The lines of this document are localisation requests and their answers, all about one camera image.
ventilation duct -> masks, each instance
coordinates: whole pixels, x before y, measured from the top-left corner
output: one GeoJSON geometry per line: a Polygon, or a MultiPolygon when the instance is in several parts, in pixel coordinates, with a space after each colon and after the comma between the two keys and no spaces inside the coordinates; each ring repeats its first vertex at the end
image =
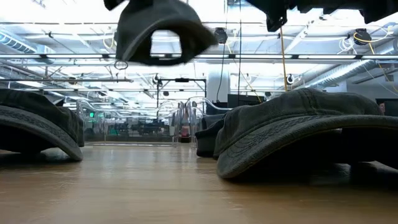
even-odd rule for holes
{"type": "MultiPolygon", "coordinates": [[[[54,54],[55,51],[51,48],[34,44],[32,42],[28,42],[24,40],[22,37],[18,35],[12,34],[4,29],[0,29],[0,43],[4,44],[14,50],[17,50],[23,54],[54,54]]],[[[36,59],[38,62],[43,62],[46,64],[52,64],[53,61],[49,59],[36,59]]]]}
{"type": "MultiPolygon", "coordinates": [[[[388,43],[385,43],[376,50],[377,54],[380,55],[398,54],[398,39],[394,39],[388,43]]],[[[374,60],[360,60],[349,65],[340,65],[326,73],[321,74],[320,76],[317,76],[313,80],[306,83],[305,86],[301,85],[297,88],[328,86],[339,83],[357,74],[366,72],[366,70],[372,70],[376,67],[377,63],[374,60]]]]}

cap brim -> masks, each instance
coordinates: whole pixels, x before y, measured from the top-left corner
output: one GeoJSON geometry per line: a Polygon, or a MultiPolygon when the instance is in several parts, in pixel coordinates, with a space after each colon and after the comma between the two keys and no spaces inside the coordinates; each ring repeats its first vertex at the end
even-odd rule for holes
{"type": "Polygon", "coordinates": [[[152,21],[144,31],[142,31],[136,38],[131,40],[129,46],[123,52],[121,60],[130,60],[130,58],[136,53],[138,46],[140,46],[146,38],[150,37],[153,32],[158,30],[160,27],[170,26],[186,27],[192,32],[192,35],[200,36],[200,40],[203,43],[208,45],[218,44],[214,35],[208,29],[203,27],[203,25],[186,20],[184,17],[172,16],[152,21]]]}
{"type": "Polygon", "coordinates": [[[397,130],[398,118],[376,115],[320,115],[283,119],[251,132],[223,151],[218,158],[217,173],[222,178],[237,177],[285,146],[339,128],[397,130]]]}
{"type": "Polygon", "coordinates": [[[78,144],[68,133],[37,114],[8,106],[0,106],[0,126],[10,126],[27,131],[59,147],[73,160],[81,161],[83,159],[78,144]]]}

ceiling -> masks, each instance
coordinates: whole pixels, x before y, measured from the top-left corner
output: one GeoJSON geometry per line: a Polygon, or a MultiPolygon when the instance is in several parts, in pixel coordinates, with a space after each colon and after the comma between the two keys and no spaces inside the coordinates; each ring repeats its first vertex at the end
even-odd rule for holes
{"type": "MultiPolygon", "coordinates": [[[[239,6],[226,7],[224,0],[188,0],[188,3],[196,10],[205,26],[210,30],[216,27],[226,28],[229,36],[226,45],[212,47],[206,54],[281,54],[280,31],[268,32],[265,25],[266,15],[255,7],[244,2],[240,11],[239,6]]],[[[103,0],[6,1],[0,7],[0,31],[17,35],[28,45],[45,46],[42,48],[43,52],[36,52],[38,54],[114,54],[116,43],[113,35],[119,15],[126,4],[127,2],[124,2],[109,12],[104,7],[103,0]]],[[[398,14],[367,25],[364,24],[359,11],[354,10],[337,10],[333,14],[323,15],[321,9],[312,9],[307,14],[301,14],[294,9],[288,12],[287,18],[288,23],[283,26],[286,54],[371,54],[368,45],[352,47],[350,40],[343,43],[347,35],[353,34],[357,28],[366,28],[373,40],[379,40],[373,43],[377,53],[378,47],[392,41],[398,31],[398,26],[395,25],[398,14]]],[[[174,33],[157,31],[152,39],[154,41],[153,54],[180,53],[179,39],[174,33]]],[[[0,44],[0,54],[20,53],[0,44]]],[[[126,77],[133,82],[80,82],[78,85],[82,88],[134,89],[136,91],[117,92],[114,98],[136,103],[150,103],[151,106],[156,103],[157,92],[151,91],[156,89],[152,81],[155,74],[158,78],[202,79],[207,78],[209,73],[220,73],[223,69],[231,75],[231,89],[237,89],[240,68],[240,71],[246,75],[247,81],[242,78],[240,80],[240,84],[245,88],[248,88],[247,82],[254,89],[280,90],[284,87],[284,69],[281,60],[248,59],[242,60],[239,66],[237,60],[224,60],[223,63],[221,58],[213,60],[198,58],[186,65],[175,67],[147,67],[131,63],[125,70],[116,69],[113,59],[65,58],[56,59],[50,65],[38,63],[36,60],[17,58],[7,59],[7,61],[23,66],[35,74],[47,76],[51,74],[51,78],[58,79],[75,77],[92,80],[126,77]]],[[[306,80],[322,75],[341,64],[341,62],[333,61],[289,62],[285,69],[286,73],[306,80]]],[[[7,73],[0,75],[7,78],[7,73]]],[[[348,81],[353,83],[364,77],[368,77],[368,73],[359,73],[357,77],[350,78],[348,81]]],[[[378,84],[379,82],[375,81],[363,82],[359,85],[378,84]]],[[[45,86],[49,88],[69,88],[68,85],[68,83],[45,83],[45,86]]],[[[191,96],[204,96],[204,87],[202,82],[170,82],[164,87],[165,90],[170,90],[170,94],[168,96],[160,94],[160,98],[183,100],[191,96]],[[180,89],[191,91],[180,92],[180,89]]],[[[27,88],[27,86],[23,83],[13,83],[12,88],[27,88]]]]}

desk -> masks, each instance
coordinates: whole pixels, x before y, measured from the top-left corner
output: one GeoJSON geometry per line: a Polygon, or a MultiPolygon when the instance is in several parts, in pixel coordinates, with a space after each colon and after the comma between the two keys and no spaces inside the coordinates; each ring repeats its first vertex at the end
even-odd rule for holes
{"type": "Polygon", "coordinates": [[[0,153],[1,223],[397,223],[398,174],[380,164],[303,182],[228,182],[187,147],[88,146],[70,162],[0,153]]]}

table surface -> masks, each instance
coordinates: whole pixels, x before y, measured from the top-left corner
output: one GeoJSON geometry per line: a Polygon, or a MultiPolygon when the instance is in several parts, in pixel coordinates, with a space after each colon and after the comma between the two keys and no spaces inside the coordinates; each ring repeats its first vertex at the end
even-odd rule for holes
{"type": "Polygon", "coordinates": [[[1,223],[397,223],[398,173],[335,165],[307,177],[230,182],[189,147],[0,152],[1,223]]]}

